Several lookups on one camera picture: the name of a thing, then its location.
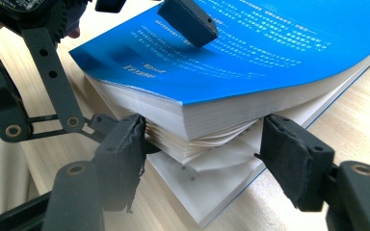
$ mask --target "table surface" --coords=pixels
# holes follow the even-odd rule
[[[110,112],[68,55],[68,50],[155,4],[139,1],[127,1],[120,14],[94,13],[93,4],[89,4],[81,19],[81,38],[65,38],[59,45],[59,56],[86,117]],[[0,57],[22,94],[29,116],[53,114],[22,39],[6,29],[0,31]],[[37,130],[53,126],[59,125],[43,123]],[[355,160],[370,165],[370,68],[308,130],[335,149],[337,164]],[[22,147],[38,190],[45,193],[51,190],[60,167],[90,160],[97,144],[80,135],[65,135],[26,141]],[[149,163],[145,169],[133,205],[134,214],[106,214],[108,230],[199,230],[155,169]],[[321,213],[296,210],[265,170],[204,230],[327,230],[326,207]]]

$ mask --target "blue book cover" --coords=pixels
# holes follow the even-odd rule
[[[195,1],[219,31],[202,48],[156,6],[70,54],[97,80],[182,105],[312,83],[370,55],[370,1]]]

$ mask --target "wooden table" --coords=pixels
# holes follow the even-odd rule
[[[121,23],[134,11],[140,12],[153,4],[155,2],[144,0],[127,1],[120,14],[94,13],[93,4],[90,4],[81,20],[81,38],[66,38],[59,46],[59,55],[86,117],[110,112],[68,55],[68,50]],[[0,56],[14,78],[30,116],[53,114],[54,110],[22,39],[6,29],[1,30]],[[42,124],[41,129],[53,126],[58,124]],[[336,163],[357,160],[370,164],[370,69],[311,125],[309,131],[336,150]],[[66,135],[26,141],[22,147],[38,190],[45,193],[51,190],[60,167],[77,160],[90,160],[97,144],[79,135]],[[133,215],[106,215],[109,230],[198,230],[149,163],[146,163],[146,173],[137,190],[133,210]],[[205,228],[326,229],[325,211],[305,214],[294,209],[267,170]]]

